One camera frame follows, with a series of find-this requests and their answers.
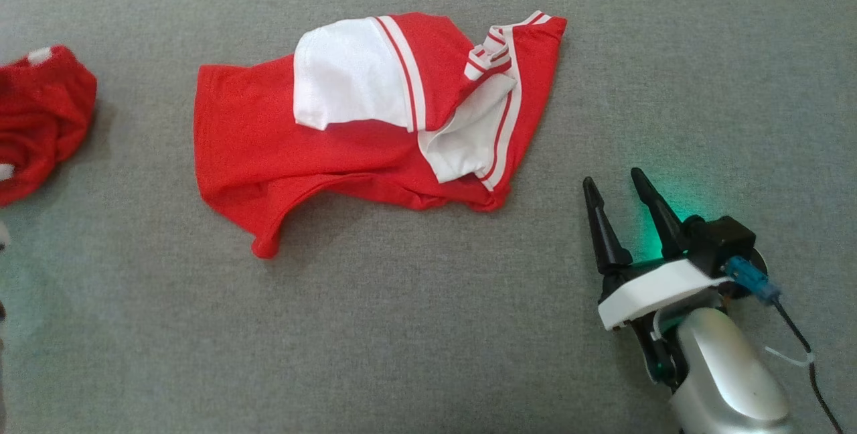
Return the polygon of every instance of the red stripe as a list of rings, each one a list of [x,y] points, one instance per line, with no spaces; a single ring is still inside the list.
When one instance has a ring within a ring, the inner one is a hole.
[[[475,62],[475,61],[474,61],[474,59],[468,59],[467,61],[468,61],[468,62],[469,62],[469,63],[470,63],[474,68],[476,68],[478,71],[483,72],[483,73],[486,71],[486,68],[481,67],[479,64],[477,64],[477,62]]]
[[[495,40],[495,41],[499,42],[500,44],[505,44],[505,40],[503,40],[503,38],[499,38],[499,37],[497,37],[497,36],[493,35],[493,34],[492,34],[492,32],[493,32],[493,31],[489,30],[489,31],[487,32],[487,36],[488,36],[488,37],[490,37],[490,38],[493,38],[493,40]]]
[[[533,20],[530,20],[529,22],[527,22],[527,25],[535,24],[535,23],[536,23],[536,22],[538,22],[538,20],[539,20],[539,19],[541,19],[542,17],[544,17],[544,12],[539,13],[539,15],[537,15],[537,16],[535,16],[535,17],[533,17]]]
[[[410,74],[408,74],[408,68],[404,65],[404,58],[402,56],[401,50],[396,46],[396,41],[392,40],[392,34],[388,29],[386,29],[386,25],[384,25],[383,20],[379,18],[374,18],[380,24],[380,27],[384,29],[386,32],[386,37],[389,38],[392,43],[392,47],[396,50],[396,55],[398,55],[398,61],[402,64],[402,70],[404,71],[404,80],[408,83],[408,94],[410,95],[410,119],[413,120],[414,131],[416,131],[416,104],[414,102],[414,89],[413,86],[410,85]]]
[[[505,55],[506,55],[506,54],[508,54],[508,53],[509,53],[509,50],[508,50],[508,49],[504,50],[504,52],[502,52],[502,53],[501,53],[501,54],[499,54],[498,56],[495,56],[495,58],[494,58],[494,59],[491,59],[491,62],[496,61],[497,59],[505,58]]]
[[[505,109],[503,110],[503,117],[499,120],[499,128],[497,129],[497,137],[493,140],[493,163],[491,165],[491,169],[487,172],[486,175],[479,178],[479,181],[485,181],[491,177],[493,174],[493,170],[497,167],[498,157],[497,157],[497,147],[499,147],[499,136],[503,134],[503,125],[505,124],[505,117],[509,114],[509,107],[512,105],[512,92],[509,91],[508,95],[505,96]]]

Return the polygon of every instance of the gray carpet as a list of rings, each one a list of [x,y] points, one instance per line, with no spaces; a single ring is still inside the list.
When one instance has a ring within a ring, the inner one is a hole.
[[[857,0],[2,0],[0,60],[71,47],[98,76],[77,156],[0,211],[8,432],[674,433],[633,334],[604,332],[580,182],[637,258],[638,165],[682,215],[759,234],[820,385],[857,429]],[[554,94],[495,214],[321,195],[281,254],[199,199],[201,64],[290,53],[336,19],[422,10],[474,40],[569,18]],[[772,309],[734,317],[799,355]],[[805,432],[805,370],[771,356]]]

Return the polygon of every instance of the red and white jersey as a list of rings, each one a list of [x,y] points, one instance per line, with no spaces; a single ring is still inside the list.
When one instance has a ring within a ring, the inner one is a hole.
[[[86,137],[98,80],[65,46],[0,66],[0,208],[39,189]]]
[[[307,32],[292,56],[203,66],[203,199],[273,257],[291,208],[333,190],[407,208],[501,207],[535,133],[566,20],[536,12],[474,46],[445,17],[405,13]]]

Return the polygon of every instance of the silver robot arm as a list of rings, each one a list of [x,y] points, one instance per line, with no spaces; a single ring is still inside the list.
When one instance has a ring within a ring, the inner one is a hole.
[[[768,282],[755,233],[728,216],[679,221],[639,168],[631,178],[660,236],[660,259],[634,263],[610,226],[595,182],[588,177],[582,185],[603,276],[598,313],[604,328],[633,330],[652,382],[673,392],[670,406],[683,434],[796,432],[783,388],[726,314],[724,299],[755,295],[777,307],[811,356],[780,305],[779,289]],[[816,397],[841,433],[808,363]]]

